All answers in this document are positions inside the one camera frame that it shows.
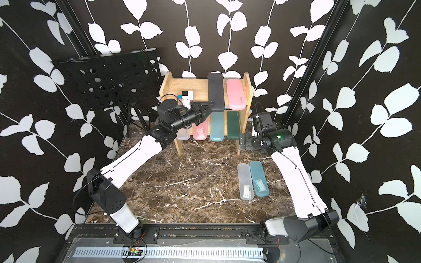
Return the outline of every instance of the marble floor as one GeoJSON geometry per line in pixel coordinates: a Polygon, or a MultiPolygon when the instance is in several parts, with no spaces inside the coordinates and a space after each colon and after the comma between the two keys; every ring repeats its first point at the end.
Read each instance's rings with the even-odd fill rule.
{"type": "MultiPolygon", "coordinates": [[[[122,143],[121,156],[141,136],[132,125],[130,137],[122,143]]],[[[266,154],[241,151],[235,141],[184,141],[178,156],[172,143],[148,160],[120,188],[130,209],[143,223],[259,223],[274,216],[294,214],[288,188],[278,167],[266,154]],[[240,199],[237,165],[261,161],[269,186],[269,196],[240,199]]],[[[94,204],[90,212],[99,211],[94,204]]],[[[110,223],[112,219],[97,213],[86,223],[110,223]]]]}

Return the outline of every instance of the white leaf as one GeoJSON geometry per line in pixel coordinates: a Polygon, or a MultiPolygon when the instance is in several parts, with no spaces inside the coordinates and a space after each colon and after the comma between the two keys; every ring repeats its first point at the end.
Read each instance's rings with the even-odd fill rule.
{"type": "Polygon", "coordinates": [[[16,207],[0,222],[0,226],[12,227],[18,225],[20,219],[26,213],[26,211],[28,211],[28,209],[29,206],[27,204],[16,207]]]}
{"type": "Polygon", "coordinates": [[[23,252],[23,254],[16,260],[15,263],[35,263],[37,261],[39,252],[40,247],[30,248],[27,251],[23,252]]]}
{"type": "Polygon", "coordinates": [[[304,139],[303,145],[306,145],[306,144],[309,144],[309,143],[312,143],[312,136],[311,135],[307,135],[307,137],[304,139]]]}
{"type": "Polygon", "coordinates": [[[114,139],[113,138],[111,138],[109,136],[106,136],[105,137],[105,139],[104,139],[104,145],[105,146],[107,146],[108,148],[111,148],[112,149],[113,143],[114,143],[114,139]]]}
{"type": "Polygon", "coordinates": [[[276,98],[276,102],[278,103],[278,106],[282,106],[285,103],[289,102],[291,100],[291,96],[288,94],[280,95],[276,98]]]}
{"type": "Polygon", "coordinates": [[[259,30],[257,30],[256,36],[254,37],[254,42],[257,45],[261,45],[264,47],[266,45],[267,40],[270,37],[271,29],[269,26],[260,26],[259,30]]]}
{"type": "Polygon", "coordinates": [[[332,152],[335,154],[338,162],[342,161],[342,158],[344,157],[344,154],[342,153],[342,149],[341,149],[341,146],[339,145],[339,143],[335,144],[335,146],[332,149],[332,152]]]}
{"type": "Polygon", "coordinates": [[[111,53],[120,53],[121,52],[120,42],[118,42],[115,39],[111,39],[108,42],[108,49],[111,51],[111,53]]]}
{"type": "Polygon", "coordinates": [[[31,2],[31,6],[33,9],[46,12],[47,14],[53,17],[57,11],[56,3],[53,2],[47,2],[45,5],[41,4],[40,2],[31,2]]]}
{"type": "Polygon", "coordinates": [[[184,79],[195,79],[196,78],[195,74],[191,73],[190,71],[185,71],[185,70],[183,70],[183,74],[181,74],[181,76],[184,79]]]}
{"type": "Polygon", "coordinates": [[[364,6],[365,0],[350,0],[349,3],[352,6],[352,12],[354,15],[357,15],[361,12],[362,7],[364,6]]]}
{"type": "Polygon", "coordinates": [[[304,110],[306,108],[307,105],[307,100],[305,97],[301,97],[300,98],[300,102],[301,102],[301,109],[304,110]]]}
{"type": "Polygon", "coordinates": [[[120,28],[123,29],[129,35],[133,34],[133,32],[135,31],[140,32],[140,27],[137,25],[134,25],[133,23],[122,24],[120,25],[120,28]]]}
{"type": "Polygon", "coordinates": [[[348,241],[349,245],[353,249],[355,249],[355,235],[351,226],[345,220],[339,220],[337,225],[341,233],[344,235],[344,237],[348,241]]]}
{"type": "Polygon", "coordinates": [[[319,139],[319,137],[317,136],[317,133],[316,133],[316,127],[313,125],[312,128],[313,128],[313,141],[317,144],[320,144],[320,139],[319,139]]]}
{"type": "Polygon", "coordinates": [[[200,35],[196,27],[186,27],[184,35],[190,47],[200,43],[200,35]]]}
{"type": "Polygon", "coordinates": [[[315,41],[319,39],[322,36],[324,30],[325,30],[325,25],[316,25],[310,28],[306,36],[306,41],[311,42],[311,41],[315,41]]]}
{"type": "Polygon", "coordinates": [[[41,89],[48,92],[56,92],[57,86],[54,84],[54,81],[45,75],[39,74],[34,77],[34,83],[38,85],[41,89]]]}
{"type": "Polygon", "coordinates": [[[348,214],[346,218],[353,223],[356,227],[358,227],[361,231],[367,232],[369,230],[368,227],[368,218],[365,215],[365,212],[361,209],[361,207],[357,204],[352,204],[349,207],[348,214]]]}
{"type": "Polygon", "coordinates": [[[297,58],[296,56],[289,56],[288,57],[296,66],[302,65],[308,61],[306,58],[297,58]]]}
{"type": "Polygon", "coordinates": [[[60,72],[60,70],[59,70],[59,69],[55,69],[55,70],[53,70],[53,72],[51,73],[51,79],[52,79],[55,83],[57,83],[57,84],[59,84],[59,85],[63,85],[63,84],[64,84],[64,77],[63,77],[63,75],[61,74],[61,72],[60,72]]]}
{"type": "Polygon", "coordinates": [[[55,126],[49,120],[40,120],[35,123],[35,130],[41,138],[47,140],[53,136],[55,126]]]}
{"type": "Polygon", "coordinates": [[[336,101],[337,109],[347,109],[355,105],[355,91],[349,87],[342,87],[336,101]]]}
{"type": "Polygon", "coordinates": [[[316,157],[317,155],[317,144],[312,143],[309,147],[309,153],[313,156],[316,157]]]}
{"type": "Polygon", "coordinates": [[[336,48],[335,55],[333,56],[333,61],[341,62],[346,54],[346,50],[348,49],[349,42],[346,40],[342,40],[338,47],[336,48]]]}
{"type": "Polygon", "coordinates": [[[111,51],[109,50],[107,45],[104,44],[95,44],[93,45],[99,52],[101,52],[102,55],[110,54],[111,51]]]}
{"type": "Polygon", "coordinates": [[[322,175],[320,171],[314,170],[312,171],[312,183],[320,183],[322,181],[322,175]]]}
{"type": "Polygon", "coordinates": [[[44,152],[41,150],[37,136],[35,134],[31,134],[28,136],[23,137],[22,145],[31,153],[36,155],[43,155],[44,152]]]}
{"type": "Polygon", "coordinates": [[[275,111],[277,111],[278,109],[277,108],[274,108],[274,107],[271,107],[271,108],[266,108],[265,109],[265,111],[267,111],[267,112],[275,112],[275,111]]]}
{"type": "Polygon", "coordinates": [[[259,86],[260,84],[262,84],[263,82],[265,82],[267,80],[268,74],[267,71],[262,71],[257,73],[256,75],[254,75],[254,85],[259,86]]]}
{"type": "Polygon", "coordinates": [[[0,205],[21,200],[21,184],[13,176],[0,176],[0,205]]]}
{"type": "Polygon", "coordinates": [[[397,197],[408,198],[406,185],[401,180],[392,180],[384,182],[378,189],[378,194],[392,194],[397,197]]]}
{"type": "Polygon", "coordinates": [[[146,10],[146,0],[123,0],[123,2],[136,20],[139,20],[146,10]]]}
{"type": "Polygon", "coordinates": [[[388,118],[389,114],[387,113],[387,110],[382,105],[375,104],[371,110],[371,123],[374,125],[380,125],[385,123],[388,118]]]}
{"type": "Polygon", "coordinates": [[[414,202],[404,202],[396,204],[397,212],[405,220],[405,222],[411,227],[421,233],[421,204],[414,202]]]}
{"type": "Polygon", "coordinates": [[[335,165],[335,169],[348,183],[351,180],[351,172],[346,164],[343,162],[338,162],[335,165]]]}
{"type": "Polygon", "coordinates": [[[293,66],[289,66],[286,70],[285,70],[285,72],[284,72],[284,78],[283,78],[283,80],[284,81],[286,81],[287,80],[287,78],[293,73],[295,71],[295,67],[293,67],[293,66]]]}
{"type": "Polygon", "coordinates": [[[389,255],[387,255],[387,262],[388,263],[399,263],[396,259],[392,258],[389,255]]]}
{"type": "Polygon", "coordinates": [[[48,20],[47,25],[48,25],[48,28],[50,29],[51,33],[53,34],[53,36],[57,39],[57,41],[60,44],[64,45],[63,39],[61,38],[61,35],[60,35],[59,24],[56,21],[48,20]]]}
{"type": "Polygon", "coordinates": [[[48,184],[49,183],[42,184],[32,191],[28,199],[30,207],[38,208],[43,204],[45,200],[45,192],[48,189],[48,184]]]}
{"type": "Polygon", "coordinates": [[[85,123],[80,127],[80,137],[83,138],[87,134],[92,132],[92,125],[90,123],[85,123]]]}
{"type": "Polygon", "coordinates": [[[339,112],[332,112],[328,117],[328,122],[338,130],[342,130],[344,125],[342,115],[339,112]]]}
{"type": "Polygon", "coordinates": [[[95,117],[95,112],[93,111],[88,111],[88,113],[86,114],[86,121],[88,123],[92,122],[92,119],[95,117]]]}
{"type": "Polygon", "coordinates": [[[80,172],[80,155],[77,152],[69,155],[64,164],[64,171],[68,173],[80,172]]]}
{"type": "Polygon", "coordinates": [[[218,20],[216,22],[216,28],[218,30],[218,34],[222,37],[222,32],[224,31],[225,26],[230,21],[229,17],[226,14],[219,14],[218,20]]]}
{"type": "Polygon", "coordinates": [[[294,77],[299,78],[302,77],[304,75],[304,72],[306,71],[307,66],[300,66],[297,71],[294,74],[294,77]]]}
{"type": "Polygon", "coordinates": [[[257,89],[257,90],[254,91],[253,96],[259,97],[259,96],[266,95],[266,94],[267,94],[267,91],[265,89],[257,89]]]}
{"type": "Polygon", "coordinates": [[[264,48],[264,58],[270,58],[278,48],[278,43],[276,42],[270,42],[265,48],[264,48]]]}
{"type": "Polygon", "coordinates": [[[392,18],[388,17],[383,22],[386,29],[386,43],[399,44],[409,38],[405,30],[396,30],[396,24],[392,18]]]}
{"type": "Polygon", "coordinates": [[[169,71],[166,65],[158,63],[158,66],[159,66],[159,71],[161,72],[161,76],[165,76],[165,74],[167,74],[167,72],[169,71]]]}
{"type": "Polygon", "coordinates": [[[32,114],[29,114],[28,116],[23,117],[20,120],[19,124],[11,125],[7,127],[6,129],[2,130],[0,133],[0,136],[6,137],[15,133],[29,131],[32,127],[33,122],[34,122],[34,119],[32,117],[32,114]]]}
{"type": "Polygon", "coordinates": [[[384,105],[386,105],[389,114],[392,115],[414,104],[418,97],[418,90],[407,83],[387,95],[384,99],[384,105]]]}
{"type": "Polygon", "coordinates": [[[331,62],[332,62],[332,52],[328,50],[325,54],[325,58],[323,59],[322,69],[326,70],[331,62]]]}
{"type": "Polygon", "coordinates": [[[294,123],[294,125],[292,126],[292,135],[297,135],[297,132],[298,132],[298,124],[297,123],[294,123]]]}
{"type": "Polygon", "coordinates": [[[412,131],[412,123],[405,118],[391,118],[381,127],[380,133],[387,138],[399,137],[412,131]]]}
{"type": "Polygon", "coordinates": [[[94,41],[106,45],[104,31],[100,25],[88,23],[88,28],[89,34],[94,41]]]}
{"type": "Polygon", "coordinates": [[[309,100],[311,100],[317,93],[317,85],[316,82],[313,81],[309,87],[309,100]]]}
{"type": "Polygon", "coordinates": [[[142,37],[144,39],[151,39],[151,38],[153,38],[157,35],[160,35],[162,33],[162,30],[152,22],[143,22],[140,25],[140,32],[141,32],[142,37]]]}
{"type": "Polygon", "coordinates": [[[245,15],[241,12],[235,12],[234,16],[231,19],[231,29],[233,31],[240,31],[247,27],[247,19],[245,15]]]}
{"type": "Polygon", "coordinates": [[[232,65],[234,65],[237,62],[237,59],[238,59],[237,55],[235,55],[231,51],[221,53],[218,56],[219,63],[221,64],[224,70],[227,70],[232,65]]]}
{"type": "Polygon", "coordinates": [[[336,203],[336,200],[334,198],[332,198],[332,201],[330,202],[330,206],[332,207],[332,209],[336,210],[339,216],[339,220],[341,220],[342,219],[341,209],[339,208],[338,203],[336,203]]]}
{"type": "Polygon", "coordinates": [[[73,221],[68,214],[62,214],[54,224],[57,232],[61,235],[63,235],[72,225],[73,221]]]}
{"type": "Polygon", "coordinates": [[[276,111],[277,114],[284,114],[287,112],[288,106],[282,106],[279,107],[278,110],[276,111]]]}
{"type": "Polygon", "coordinates": [[[234,70],[227,71],[223,76],[224,79],[241,79],[241,75],[234,70]]]}
{"type": "Polygon", "coordinates": [[[198,58],[198,56],[202,52],[202,48],[199,46],[194,46],[194,47],[191,47],[189,51],[193,58],[198,58]]]}
{"type": "Polygon", "coordinates": [[[63,29],[63,31],[66,34],[70,34],[73,31],[73,29],[70,26],[69,22],[67,21],[66,17],[64,16],[64,14],[60,13],[60,12],[57,13],[57,18],[59,19],[59,24],[60,24],[61,29],[63,29]]]}
{"type": "Polygon", "coordinates": [[[346,158],[353,162],[364,162],[367,160],[368,154],[370,152],[367,151],[364,146],[353,143],[349,146],[348,151],[346,152],[346,158]]]}
{"type": "Polygon", "coordinates": [[[421,170],[415,165],[411,165],[411,174],[414,179],[414,194],[421,196],[421,170]]]}
{"type": "Polygon", "coordinates": [[[256,45],[251,48],[251,52],[255,58],[260,58],[263,55],[264,48],[262,46],[256,45]]]}
{"type": "Polygon", "coordinates": [[[83,120],[83,112],[78,104],[71,104],[66,107],[67,116],[74,120],[83,120]]]}
{"type": "Polygon", "coordinates": [[[115,118],[115,112],[110,112],[109,116],[113,123],[117,124],[117,119],[115,118]]]}
{"type": "Polygon", "coordinates": [[[360,59],[360,66],[364,64],[369,58],[381,53],[380,41],[376,40],[364,51],[360,59]]]}
{"type": "Polygon", "coordinates": [[[392,72],[399,60],[399,49],[397,46],[389,47],[380,54],[374,62],[374,69],[379,72],[392,72]]]}
{"type": "Polygon", "coordinates": [[[336,64],[336,62],[331,62],[328,66],[328,76],[332,75],[336,71],[338,71],[338,64],[336,64]]]}
{"type": "Polygon", "coordinates": [[[312,113],[314,111],[314,105],[313,103],[309,102],[306,105],[307,110],[309,110],[310,113],[312,113]]]}
{"type": "Polygon", "coordinates": [[[314,0],[310,6],[312,23],[327,14],[332,9],[334,3],[335,2],[333,0],[314,0]]]}
{"type": "Polygon", "coordinates": [[[37,47],[37,48],[32,49],[29,52],[29,56],[32,62],[35,63],[35,65],[37,65],[40,69],[42,69],[46,73],[50,74],[54,65],[51,62],[51,58],[47,54],[45,54],[42,50],[40,50],[37,47]]]}
{"type": "Polygon", "coordinates": [[[326,98],[323,99],[323,109],[327,110],[330,113],[333,112],[332,104],[326,98]]]}
{"type": "Polygon", "coordinates": [[[293,27],[290,29],[290,32],[293,37],[299,36],[301,34],[307,34],[309,32],[309,29],[305,26],[299,26],[299,27],[293,27]]]}

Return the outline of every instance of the white label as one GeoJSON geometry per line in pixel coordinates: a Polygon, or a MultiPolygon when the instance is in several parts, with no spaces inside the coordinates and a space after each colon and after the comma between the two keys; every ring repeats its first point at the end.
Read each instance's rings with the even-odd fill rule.
{"type": "Polygon", "coordinates": [[[244,185],[242,196],[244,198],[250,198],[250,185],[244,185]]]}

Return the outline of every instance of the black cable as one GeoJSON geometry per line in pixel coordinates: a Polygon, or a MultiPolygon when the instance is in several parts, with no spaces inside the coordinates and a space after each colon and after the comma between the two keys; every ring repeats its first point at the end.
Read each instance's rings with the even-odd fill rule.
{"type": "Polygon", "coordinates": [[[82,186],[82,188],[79,189],[79,191],[77,191],[77,193],[75,194],[75,196],[73,197],[73,201],[72,201],[72,208],[74,210],[74,212],[78,215],[83,215],[83,216],[87,216],[87,215],[92,215],[92,214],[96,214],[96,213],[101,213],[102,211],[97,211],[97,212],[93,212],[93,213],[89,213],[89,214],[81,214],[79,213],[76,208],[75,208],[75,201],[76,201],[76,197],[77,195],[80,193],[80,191],[82,191],[82,189],[84,189],[87,185],[89,185],[90,183],[92,183],[93,181],[95,181],[96,179],[100,178],[100,176],[95,177],[92,181],[90,181],[89,183],[87,183],[86,185],[82,186]]]}

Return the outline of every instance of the teal pencil case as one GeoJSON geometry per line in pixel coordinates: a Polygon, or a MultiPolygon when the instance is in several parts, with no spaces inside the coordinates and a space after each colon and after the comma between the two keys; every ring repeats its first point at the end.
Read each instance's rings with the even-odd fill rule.
{"type": "Polygon", "coordinates": [[[262,163],[259,161],[250,162],[251,178],[253,180],[254,191],[259,197],[266,197],[269,195],[269,188],[264,175],[262,163]]]}

